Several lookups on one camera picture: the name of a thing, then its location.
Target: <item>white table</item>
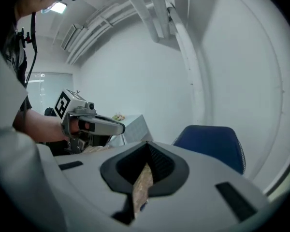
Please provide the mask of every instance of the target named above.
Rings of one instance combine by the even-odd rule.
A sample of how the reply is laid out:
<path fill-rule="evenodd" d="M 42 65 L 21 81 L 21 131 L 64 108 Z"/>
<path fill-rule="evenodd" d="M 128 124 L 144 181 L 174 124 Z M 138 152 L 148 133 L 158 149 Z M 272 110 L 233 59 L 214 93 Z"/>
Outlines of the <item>white table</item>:
<path fill-rule="evenodd" d="M 123 134 L 112 137 L 109 142 L 109 145 L 112 147 L 140 141 L 148 133 L 148 128 L 143 115 L 129 115 L 119 122 L 125 125 L 126 130 Z"/>

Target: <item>ceiling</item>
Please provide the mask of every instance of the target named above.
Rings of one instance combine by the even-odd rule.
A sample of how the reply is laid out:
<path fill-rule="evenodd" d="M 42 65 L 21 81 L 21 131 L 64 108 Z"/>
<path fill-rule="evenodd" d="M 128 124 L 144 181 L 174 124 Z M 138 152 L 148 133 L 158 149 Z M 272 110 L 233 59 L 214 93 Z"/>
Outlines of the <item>ceiling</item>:
<path fill-rule="evenodd" d="M 66 32 L 73 23 L 83 25 L 85 21 L 97 9 L 112 0 L 63 0 L 67 8 L 63 14 L 50 11 L 46 14 L 40 12 L 36 15 L 36 34 L 57 39 L 63 39 Z M 31 16 L 26 16 L 18 22 L 17 28 L 25 28 L 25 32 L 30 29 Z"/>

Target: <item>ceiling light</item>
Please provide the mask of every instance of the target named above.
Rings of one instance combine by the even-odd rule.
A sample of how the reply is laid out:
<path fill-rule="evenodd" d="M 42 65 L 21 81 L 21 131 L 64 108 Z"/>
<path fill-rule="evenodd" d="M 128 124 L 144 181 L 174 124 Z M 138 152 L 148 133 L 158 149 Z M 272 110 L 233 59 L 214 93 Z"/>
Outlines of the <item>ceiling light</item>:
<path fill-rule="evenodd" d="M 58 2 L 53 6 L 53 8 L 51 8 L 51 10 L 62 14 L 66 7 L 67 5 L 65 3 Z"/>

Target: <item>air conditioning unit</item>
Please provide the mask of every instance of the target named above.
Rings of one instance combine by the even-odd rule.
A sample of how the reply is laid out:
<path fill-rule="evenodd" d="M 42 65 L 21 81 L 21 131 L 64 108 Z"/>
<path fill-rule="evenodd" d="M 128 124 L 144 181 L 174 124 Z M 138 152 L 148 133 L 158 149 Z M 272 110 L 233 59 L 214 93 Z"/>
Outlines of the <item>air conditioning unit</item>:
<path fill-rule="evenodd" d="M 76 39 L 77 35 L 82 31 L 83 26 L 78 24 L 72 24 L 69 28 L 66 36 L 63 38 L 61 43 L 61 48 L 66 50 L 68 45 L 71 45 L 72 42 Z"/>

